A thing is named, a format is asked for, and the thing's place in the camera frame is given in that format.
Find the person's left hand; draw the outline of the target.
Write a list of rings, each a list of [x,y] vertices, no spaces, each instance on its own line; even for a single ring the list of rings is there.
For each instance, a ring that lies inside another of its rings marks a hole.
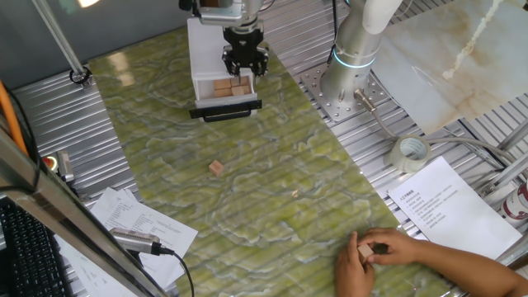
[[[358,234],[354,231],[335,263],[336,297],[370,297],[375,283],[374,269],[363,265],[358,251]]]

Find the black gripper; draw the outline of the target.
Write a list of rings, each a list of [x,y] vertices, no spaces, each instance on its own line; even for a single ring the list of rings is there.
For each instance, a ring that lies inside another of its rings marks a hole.
[[[263,77],[268,71],[269,53],[266,47],[258,47],[263,41],[263,32],[256,29],[250,33],[237,33],[224,28],[224,39],[229,46],[223,47],[222,60],[227,72],[241,82],[240,67],[251,67],[256,77]]]

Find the person's right hand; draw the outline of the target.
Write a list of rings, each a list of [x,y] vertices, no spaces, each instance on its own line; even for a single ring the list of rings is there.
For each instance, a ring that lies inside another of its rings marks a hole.
[[[406,265],[418,262],[428,241],[411,238],[396,229],[375,228],[369,229],[358,243],[359,246],[371,247],[379,244],[386,245],[387,252],[372,254],[367,258],[368,262],[378,265]]]

